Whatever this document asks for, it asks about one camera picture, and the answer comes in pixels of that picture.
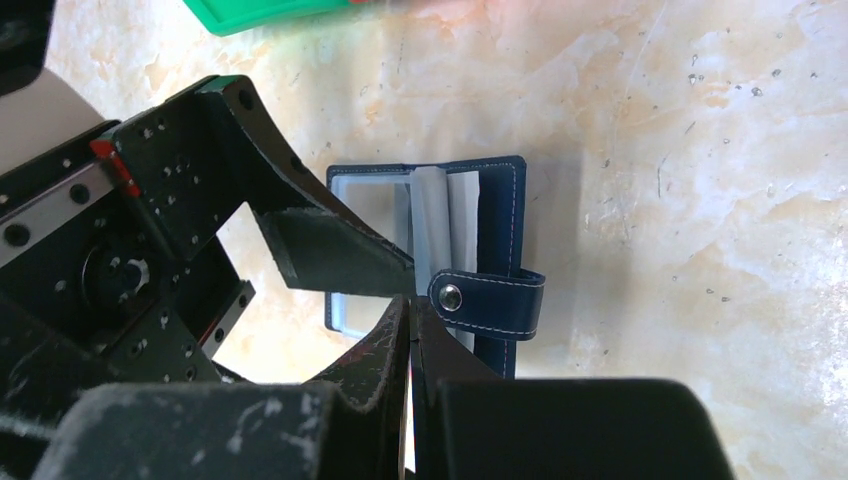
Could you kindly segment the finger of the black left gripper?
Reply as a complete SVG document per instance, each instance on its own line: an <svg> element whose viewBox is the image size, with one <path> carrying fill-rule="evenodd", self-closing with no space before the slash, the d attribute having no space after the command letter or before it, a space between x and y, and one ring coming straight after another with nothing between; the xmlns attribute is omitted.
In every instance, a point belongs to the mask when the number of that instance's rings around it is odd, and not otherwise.
<svg viewBox="0 0 848 480"><path fill-rule="evenodd" d="M244 75L198 91L226 168L292 289L393 297L415 292L413 260L305 166Z"/></svg>

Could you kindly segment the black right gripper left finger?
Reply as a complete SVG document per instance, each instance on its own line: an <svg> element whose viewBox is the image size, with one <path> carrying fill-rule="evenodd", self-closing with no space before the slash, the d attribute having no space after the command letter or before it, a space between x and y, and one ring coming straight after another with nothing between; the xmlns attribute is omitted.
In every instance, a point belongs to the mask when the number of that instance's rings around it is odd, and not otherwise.
<svg viewBox="0 0 848 480"><path fill-rule="evenodd" d="M400 479L410 302L298 384L108 384L61 422L38 479Z"/></svg>

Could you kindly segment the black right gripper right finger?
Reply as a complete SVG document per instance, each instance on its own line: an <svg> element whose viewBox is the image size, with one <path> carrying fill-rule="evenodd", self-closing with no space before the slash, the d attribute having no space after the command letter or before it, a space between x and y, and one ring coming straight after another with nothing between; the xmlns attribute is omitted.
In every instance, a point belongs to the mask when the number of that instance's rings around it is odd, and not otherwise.
<svg viewBox="0 0 848 480"><path fill-rule="evenodd" d="M729 479L707 410L656 378L508 380L410 305L421 479Z"/></svg>

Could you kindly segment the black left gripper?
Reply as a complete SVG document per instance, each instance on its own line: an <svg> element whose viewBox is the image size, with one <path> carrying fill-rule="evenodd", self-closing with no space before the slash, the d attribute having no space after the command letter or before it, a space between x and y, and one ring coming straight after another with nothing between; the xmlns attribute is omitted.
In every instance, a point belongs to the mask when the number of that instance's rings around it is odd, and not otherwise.
<svg viewBox="0 0 848 480"><path fill-rule="evenodd" d="M55 76L1 101L1 407L65 411L104 383L219 381L254 295L220 241L162 254L91 151L110 123Z"/></svg>

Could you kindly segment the navy blue card holder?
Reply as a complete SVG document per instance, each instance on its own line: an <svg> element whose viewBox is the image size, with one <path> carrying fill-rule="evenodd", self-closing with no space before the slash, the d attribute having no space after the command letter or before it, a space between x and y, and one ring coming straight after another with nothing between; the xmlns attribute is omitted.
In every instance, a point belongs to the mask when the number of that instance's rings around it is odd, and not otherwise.
<svg viewBox="0 0 848 480"><path fill-rule="evenodd" d="M414 292L497 375L515 376L545 278L521 266L525 160L332 165L327 186L414 261Z"/></svg>

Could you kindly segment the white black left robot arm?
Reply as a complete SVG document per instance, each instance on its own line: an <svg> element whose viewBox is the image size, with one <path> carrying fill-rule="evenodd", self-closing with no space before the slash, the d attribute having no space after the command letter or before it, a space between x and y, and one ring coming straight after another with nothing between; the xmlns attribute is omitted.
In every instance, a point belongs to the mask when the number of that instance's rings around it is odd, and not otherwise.
<svg viewBox="0 0 848 480"><path fill-rule="evenodd" d="M248 205L294 289L392 296L410 258L301 162L244 75L106 121L45 67L55 5L1 5L1 418L30 436L93 387L214 381L252 297L218 231Z"/></svg>

